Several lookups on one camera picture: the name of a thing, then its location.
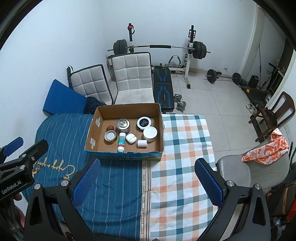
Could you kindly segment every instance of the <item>small white bottle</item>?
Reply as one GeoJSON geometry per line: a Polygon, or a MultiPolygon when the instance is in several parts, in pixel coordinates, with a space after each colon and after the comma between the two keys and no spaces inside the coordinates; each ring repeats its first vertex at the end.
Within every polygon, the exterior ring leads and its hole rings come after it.
{"type": "Polygon", "coordinates": [[[120,132],[118,137],[117,152],[124,152],[125,142],[126,142],[126,133],[120,132]]]}

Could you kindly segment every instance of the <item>white sticker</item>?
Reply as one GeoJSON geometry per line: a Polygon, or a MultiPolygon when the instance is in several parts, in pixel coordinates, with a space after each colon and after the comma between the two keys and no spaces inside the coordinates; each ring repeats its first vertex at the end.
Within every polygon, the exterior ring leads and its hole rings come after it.
{"type": "Polygon", "coordinates": [[[96,125],[98,126],[98,127],[100,127],[100,121],[101,121],[101,118],[99,117],[97,120],[96,120],[96,125]]]}
{"type": "Polygon", "coordinates": [[[94,145],[96,144],[96,141],[91,138],[90,144],[91,144],[91,148],[93,149],[94,145]]]}

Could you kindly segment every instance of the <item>white sneaker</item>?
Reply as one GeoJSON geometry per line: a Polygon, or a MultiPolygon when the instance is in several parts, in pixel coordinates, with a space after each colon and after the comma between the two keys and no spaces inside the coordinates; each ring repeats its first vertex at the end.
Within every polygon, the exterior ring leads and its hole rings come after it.
{"type": "Polygon", "coordinates": [[[251,109],[251,108],[253,108],[254,106],[253,106],[253,104],[248,104],[248,105],[246,105],[246,108],[249,110],[249,109],[251,109]]]}
{"type": "Polygon", "coordinates": [[[257,109],[255,107],[251,108],[250,109],[250,113],[253,114],[253,115],[256,114],[257,113],[257,109]]]}

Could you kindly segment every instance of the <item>tiled floor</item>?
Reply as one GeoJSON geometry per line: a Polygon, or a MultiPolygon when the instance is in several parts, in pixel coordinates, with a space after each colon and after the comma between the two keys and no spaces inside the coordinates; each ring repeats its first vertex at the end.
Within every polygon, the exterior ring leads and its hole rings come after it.
{"type": "MultiPolygon", "coordinates": [[[[191,89],[187,89],[182,75],[171,77],[174,94],[181,94],[187,104],[184,112],[175,109],[174,113],[205,117],[216,161],[222,156],[242,154],[258,144],[254,127],[248,123],[251,114],[246,105],[250,102],[232,81],[217,80],[211,84],[203,74],[189,73],[191,89]]],[[[115,98],[115,82],[110,84],[110,91],[115,98]]]]}

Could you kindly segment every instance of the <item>cardboard box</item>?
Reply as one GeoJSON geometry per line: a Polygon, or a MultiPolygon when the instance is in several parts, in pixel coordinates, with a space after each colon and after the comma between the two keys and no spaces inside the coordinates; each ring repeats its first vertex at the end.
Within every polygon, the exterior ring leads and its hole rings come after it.
{"type": "Polygon", "coordinates": [[[95,154],[98,158],[112,158],[124,160],[160,160],[163,152],[163,120],[158,103],[147,104],[119,104],[105,105],[97,108],[86,139],[85,150],[95,154]],[[137,127],[137,120],[147,116],[151,119],[151,126],[157,129],[157,138],[148,142],[147,148],[140,148],[137,141],[134,144],[125,143],[124,153],[117,153],[119,131],[116,129],[116,122],[126,118],[130,122],[130,131],[137,140],[144,139],[143,131],[137,127]],[[113,144],[104,139],[107,126],[114,126],[117,133],[117,141],[113,144]]]}

